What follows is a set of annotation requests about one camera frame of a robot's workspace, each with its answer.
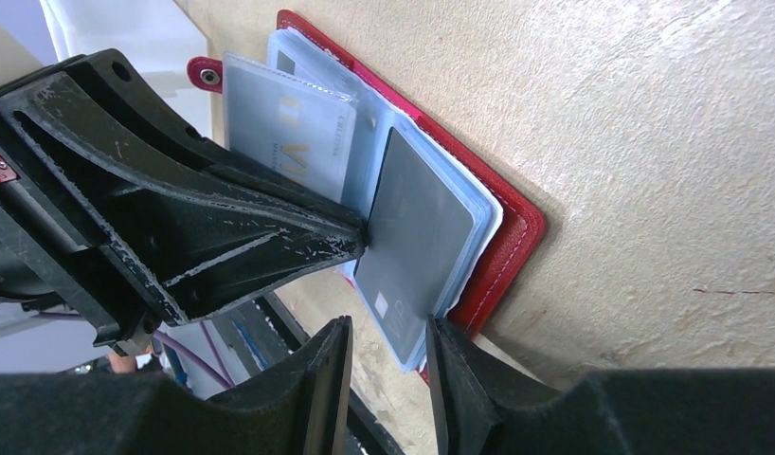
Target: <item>red leather wallet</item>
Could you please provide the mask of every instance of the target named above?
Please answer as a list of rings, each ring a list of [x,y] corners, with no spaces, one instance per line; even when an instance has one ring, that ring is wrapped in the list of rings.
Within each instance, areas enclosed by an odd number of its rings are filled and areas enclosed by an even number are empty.
[[[456,326],[469,337],[474,337],[544,236],[547,227],[544,214],[479,156],[468,150],[438,122],[390,87],[349,52],[297,13],[283,9],[277,16],[277,28],[288,27],[298,30],[316,46],[335,56],[351,72],[407,113],[422,130],[468,168],[504,208],[504,217],[496,236],[479,258],[460,302],[448,315],[449,320]],[[223,65],[220,61],[196,57],[189,61],[187,70],[190,80],[196,86],[222,93]],[[209,78],[206,70],[213,71]]]

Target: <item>card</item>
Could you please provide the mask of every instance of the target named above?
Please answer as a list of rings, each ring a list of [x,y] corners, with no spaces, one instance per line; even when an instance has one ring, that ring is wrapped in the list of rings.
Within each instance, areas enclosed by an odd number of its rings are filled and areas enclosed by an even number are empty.
[[[475,227],[464,202],[392,129],[368,222],[369,247],[354,278],[393,352],[410,369],[426,316],[442,306]]]
[[[354,99],[230,53],[223,65],[226,147],[340,202]]]
[[[268,64],[285,73],[350,94],[357,99],[357,120],[351,139],[351,147],[356,153],[349,157],[340,202],[349,209],[356,210],[364,220],[368,219],[388,131],[393,124],[395,113],[386,107],[370,87],[351,72],[340,71],[339,62],[311,43],[307,45],[306,39],[301,35],[278,32],[272,34],[268,45]]]

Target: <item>card holder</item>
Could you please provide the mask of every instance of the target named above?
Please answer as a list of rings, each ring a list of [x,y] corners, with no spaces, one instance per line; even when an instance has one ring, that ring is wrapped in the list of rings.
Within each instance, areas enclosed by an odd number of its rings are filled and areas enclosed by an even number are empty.
[[[502,207],[404,112],[298,32],[274,32],[268,49],[268,66],[224,55],[226,145],[360,211],[369,247],[339,271],[397,363],[414,370],[425,358],[426,316],[457,303]],[[333,154],[347,131],[356,152]]]
[[[412,123],[411,126],[417,127],[409,128],[410,130],[420,131],[425,137],[431,138],[443,147],[457,159],[461,166],[467,168],[472,175],[479,179],[501,204],[504,211],[501,225],[484,253],[480,255],[471,278],[462,291],[460,303],[448,314],[448,318],[461,330],[469,336],[475,335],[484,325],[522,265],[539,244],[546,229],[544,215],[478,156],[446,132],[440,124],[392,89],[345,49],[330,40],[306,20],[292,11],[282,10],[277,18],[277,26],[278,29],[293,28],[298,30],[307,40],[310,40],[323,52],[333,56],[351,72],[350,79],[341,79],[336,86],[331,88],[343,88],[345,91],[347,83],[362,82],[372,89],[372,92],[378,94],[372,95],[374,99],[381,97],[405,113]],[[222,92],[221,84],[208,84],[202,81],[200,74],[206,69],[212,69],[221,78],[223,76],[218,61],[199,57],[190,61],[188,65],[190,79],[197,86],[206,90]],[[367,98],[358,98],[359,106],[367,104],[368,100]],[[379,118],[360,115],[358,109],[356,120],[358,125],[360,122],[374,122],[375,120],[377,123],[379,122]],[[363,140],[362,137],[357,137],[355,132],[352,144],[357,143],[358,139]],[[358,166],[367,167],[368,163]],[[376,165],[374,165],[374,170],[378,172]],[[358,185],[362,185],[362,181],[369,179],[369,177],[365,177],[364,173],[359,175],[361,176],[360,181],[347,177],[346,187],[352,191],[362,188]],[[347,191],[344,189],[344,200],[346,200],[346,193]],[[366,208],[365,203],[363,203],[359,211],[365,212]]]

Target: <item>cable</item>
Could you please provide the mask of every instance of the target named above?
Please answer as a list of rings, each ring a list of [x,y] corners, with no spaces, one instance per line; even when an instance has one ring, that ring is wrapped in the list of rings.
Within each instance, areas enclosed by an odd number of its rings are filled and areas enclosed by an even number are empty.
[[[225,380],[224,377],[222,377],[217,371],[211,366],[209,366],[208,363],[204,361],[201,357],[199,357],[196,353],[193,351],[190,351],[187,349],[186,346],[179,343],[178,341],[171,338],[169,335],[165,334],[164,332],[157,330],[153,332],[153,336],[156,337],[159,341],[162,342],[162,344],[165,344],[172,348],[174,351],[176,351],[178,354],[183,355],[184,357],[188,358],[192,361],[198,368],[200,368],[204,373],[211,376],[212,379],[214,379],[220,386],[223,388],[223,390],[227,391],[228,389],[231,389],[234,387],[231,383]]]
[[[236,319],[232,318],[231,323],[234,325],[234,328],[237,329],[237,333],[240,334],[240,337],[243,338],[243,341],[245,341],[245,345],[248,346],[248,351],[250,351],[253,355],[254,362],[257,364],[257,367],[261,372],[263,372],[264,369],[267,368],[267,360],[264,359],[264,356],[262,356],[259,348],[257,348],[256,344],[254,344],[254,340],[251,339],[251,335],[248,334],[248,331],[246,331],[243,328],[243,325],[237,322]]]
[[[162,354],[170,362],[170,369],[172,370],[173,375],[175,375],[175,382],[183,384],[189,392],[192,392],[192,388],[189,386],[189,376],[181,365],[181,359],[178,358],[178,353],[170,346],[163,344]]]
[[[35,318],[39,319],[51,319],[51,320],[83,320],[83,317],[81,315],[76,315],[73,313],[39,313],[38,315],[34,316]],[[228,389],[231,389],[234,387],[233,384],[231,384],[230,381],[226,381],[224,377],[222,377],[215,369],[213,369],[209,364],[207,364],[204,359],[199,357],[196,353],[193,351],[190,351],[186,346],[179,343],[175,339],[171,338],[169,335],[165,334],[164,332],[160,330],[156,330],[153,332],[153,336],[156,337],[159,341],[162,342],[162,344],[165,344],[169,346],[171,349],[176,351],[177,353],[183,355],[184,357],[188,358],[192,361],[198,368],[201,369],[204,373],[208,374],[212,379],[214,379],[218,384],[220,384],[220,387],[223,388],[223,390],[227,391]]]
[[[207,325],[203,321],[200,321],[199,324],[201,326],[201,331],[204,333],[204,337],[207,339],[207,343],[209,343],[209,348],[212,351],[212,355],[214,355],[214,359],[217,361],[217,364],[220,365],[220,373],[229,384],[233,385],[234,380],[231,379],[231,374],[228,373],[228,370],[225,368],[225,364],[223,363],[223,359],[220,358],[220,353],[217,352],[217,347],[215,347],[214,341],[211,339]]]

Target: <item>white wall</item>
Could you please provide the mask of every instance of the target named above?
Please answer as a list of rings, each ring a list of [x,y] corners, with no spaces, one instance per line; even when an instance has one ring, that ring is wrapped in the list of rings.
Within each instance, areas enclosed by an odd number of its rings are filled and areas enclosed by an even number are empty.
[[[552,230],[487,337],[560,386],[775,367],[775,2],[547,1],[490,30],[443,58],[491,95],[444,117]]]
[[[0,27],[43,64],[58,61],[39,0],[0,0]]]
[[[93,348],[95,328],[82,320],[44,320],[0,337],[0,373],[57,373],[108,354]]]

